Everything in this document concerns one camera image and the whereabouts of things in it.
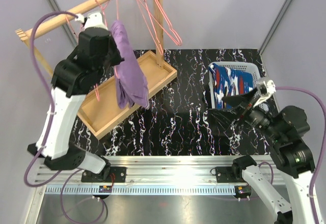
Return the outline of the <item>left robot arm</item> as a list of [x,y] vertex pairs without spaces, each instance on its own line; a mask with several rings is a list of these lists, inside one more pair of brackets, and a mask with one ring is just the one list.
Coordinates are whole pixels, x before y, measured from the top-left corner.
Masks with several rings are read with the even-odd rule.
[[49,169],[84,169],[99,182],[109,179],[109,161],[70,143],[69,138],[90,88],[100,82],[106,69],[122,61],[112,33],[105,27],[88,27],[80,32],[72,53],[56,65],[46,124],[39,140],[28,146],[30,153],[44,157]]

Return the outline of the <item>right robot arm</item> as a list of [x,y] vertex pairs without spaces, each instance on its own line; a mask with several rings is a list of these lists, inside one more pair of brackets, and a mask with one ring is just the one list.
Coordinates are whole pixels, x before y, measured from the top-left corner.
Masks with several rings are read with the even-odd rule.
[[263,178],[252,156],[233,160],[231,175],[234,180],[245,181],[254,189],[275,223],[321,223],[311,182],[316,169],[313,154],[302,139],[310,129],[307,116],[296,106],[287,106],[276,116],[262,110],[259,105],[275,91],[259,87],[247,94],[224,97],[222,101],[230,105],[230,109],[211,108],[209,119],[223,129],[247,124],[270,138],[270,157],[283,177],[289,201]]

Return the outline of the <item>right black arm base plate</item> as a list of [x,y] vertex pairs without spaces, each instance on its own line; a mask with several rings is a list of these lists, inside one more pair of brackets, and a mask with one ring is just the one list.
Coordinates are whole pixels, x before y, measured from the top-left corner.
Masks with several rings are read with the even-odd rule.
[[230,166],[217,166],[210,170],[217,183],[245,183],[243,179],[236,178]]

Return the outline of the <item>purple trousers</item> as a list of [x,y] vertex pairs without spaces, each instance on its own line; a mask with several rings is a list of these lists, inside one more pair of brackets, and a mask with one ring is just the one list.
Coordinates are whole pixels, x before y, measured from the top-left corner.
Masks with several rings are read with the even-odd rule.
[[147,79],[142,72],[129,42],[124,24],[116,20],[111,26],[115,43],[125,61],[114,67],[116,97],[120,109],[135,104],[149,108],[149,89]]

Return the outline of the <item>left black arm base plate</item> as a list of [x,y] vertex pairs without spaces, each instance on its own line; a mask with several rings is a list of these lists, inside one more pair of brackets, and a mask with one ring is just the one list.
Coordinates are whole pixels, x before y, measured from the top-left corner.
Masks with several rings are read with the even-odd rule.
[[109,176],[102,180],[98,174],[91,171],[85,171],[82,173],[81,181],[85,183],[125,183],[127,173],[127,167],[124,166],[112,166],[110,168]]

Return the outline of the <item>pink hanger of purple trousers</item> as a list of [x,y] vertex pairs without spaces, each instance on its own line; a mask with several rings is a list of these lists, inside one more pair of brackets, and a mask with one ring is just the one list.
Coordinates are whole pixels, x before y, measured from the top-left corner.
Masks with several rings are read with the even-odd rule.
[[[107,1],[105,5],[100,4],[98,2],[98,0],[94,0],[94,1],[96,2],[97,6],[101,9],[101,13],[102,13],[102,16],[104,18],[104,24],[105,24],[106,28],[108,28],[108,26],[107,26],[107,20],[106,20],[106,15],[105,15],[105,9],[108,6],[109,1]],[[98,84],[96,84],[94,86],[94,90],[95,90],[95,95],[96,95],[97,101],[100,101]]]

